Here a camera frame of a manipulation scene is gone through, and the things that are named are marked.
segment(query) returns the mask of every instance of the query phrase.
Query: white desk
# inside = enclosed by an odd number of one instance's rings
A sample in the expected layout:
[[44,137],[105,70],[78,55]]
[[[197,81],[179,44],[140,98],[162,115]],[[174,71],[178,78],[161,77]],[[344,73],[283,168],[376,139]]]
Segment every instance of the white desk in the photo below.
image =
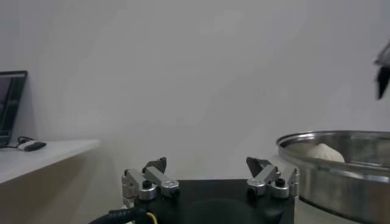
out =
[[0,184],[94,149],[99,144],[99,140],[76,140],[47,142],[47,146],[33,152],[24,152],[17,149],[1,149]]

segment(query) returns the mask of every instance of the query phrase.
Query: metal bowl rim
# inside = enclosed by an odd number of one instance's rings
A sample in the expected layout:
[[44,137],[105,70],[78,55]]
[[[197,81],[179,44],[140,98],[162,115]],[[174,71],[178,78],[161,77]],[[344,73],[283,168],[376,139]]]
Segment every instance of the metal bowl rim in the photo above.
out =
[[327,131],[307,131],[300,132],[290,135],[285,135],[278,140],[276,140],[276,145],[279,147],[279,155],[287,160],[290,160],[289,157],[300,161],[303,166],[313,166],[316,169],[326,169],[331,171],[331,173],[337,175],[347,175],[347,176],[361,176],[359,179],[370,178],[370,175],[373,176],[387,176],[389,177],[389,169],[384,167],[374,167],[374,166],[357,166],[356,164],[349,163],[339,163],[334,161],[327,161],[323,159],[314,159],[314,158],[304,158],[299,156],[294,156],[293,153],[289,152],[287,149],[282,147],[282,144],[286,141],[296,139],[299,136],[308,137],[310,135],[314,136],[324,136],[324,135],[365,135],[365,136],[382,136],[390,140],[390,132],[388,131],[355,131],[355,130],[327,130]]

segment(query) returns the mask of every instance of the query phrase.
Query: black cable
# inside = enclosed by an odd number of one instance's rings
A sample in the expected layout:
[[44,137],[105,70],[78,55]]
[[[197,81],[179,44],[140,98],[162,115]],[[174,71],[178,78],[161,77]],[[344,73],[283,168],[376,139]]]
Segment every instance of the black cable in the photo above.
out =
[[146,209],[134,207],[130,209],[111,210],[107,215],[93,220],[89,224],[122,224],[134,221],[135,219],[145,216]]
[[16,146],[1,146],[0,149],[18,149]]
[[28,142],[28,141],[35,141],[35,140],[32,138],[29,138],[29,137],[20,136],[20,137],[18,137],[18,145],[17,146],[11,146],[11,145],[1,146],[0,149],[18,149],[19,145],[21,145],[25,142]]

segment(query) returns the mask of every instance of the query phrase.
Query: black object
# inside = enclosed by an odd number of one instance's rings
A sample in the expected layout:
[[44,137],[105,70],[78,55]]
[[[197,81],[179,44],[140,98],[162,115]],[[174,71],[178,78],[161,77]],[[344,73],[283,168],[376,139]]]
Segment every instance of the black object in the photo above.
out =
[[46,146],[46,143],[44,143],[44,142],[34,141],[34,143],[32,143],[31,145],[28,145],[24,148],[21,148],[21,146],[18,146],[18,148],[21,150],[24,150],[26,152],[31,152],[31,151],[36,151],[38,149],[42,149],[45,146]]
[[284,185],[286,184],[286,181],[284,179],[281,179],[281,178],[278,178],[276,181],[275,181],[275,185],[277,187],[283,187]]
[[267,165],[272,165],[266,159],[257,159],[253,157],[247,157],[246,164],[248,165],[250,173],[252,174],[253,177],[257,176]]
[[[293,224],[294,199],[271,196],[269,189],[255,199],[247,195],[246,180],[181,180],[176,200],[160,192],[152,201],[135,200],[135,206],[153,212],[159,224]],[[136,224],[150,224],[147,217]]]
[[0,147],[9,143],[27,71],[0,72]]
[[152,188],[152,186],[153,186],[153,183],[150,180],[144,180],[142,182],[143,189],[150,189],[150,188]]
[[381,67],[378,72],[377,82],[378,82],[378,100],[382,99],[385,94],[386,88],[389,85],[390,80],[390,69],[386,67]]
[[138,217],[146,216],[146,210],[143,208],[130,208],[111,210],[107,215],[93,220],[89,224],[116,224],[116,223],[128,223],[134,221]]
[[165,173],[166,169],[166,157],[162,157],[155,161],[150,161],[146,164],[146,166],[142,169],[142,173],[145,173],[146,168],[154,166],[156,169],[158,169],[161,173]]

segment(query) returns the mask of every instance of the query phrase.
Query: white wall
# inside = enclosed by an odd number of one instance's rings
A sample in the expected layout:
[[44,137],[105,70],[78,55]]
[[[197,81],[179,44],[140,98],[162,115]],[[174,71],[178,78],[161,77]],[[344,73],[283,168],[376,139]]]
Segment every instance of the white wall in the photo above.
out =
[[247,178],[281,135],[390,130],[372,65],[387,0],[0,2],[0,68],[30,72],[15,135],[103,140],[0,186],[2,223],[86,223],[159,156],[174,178]]

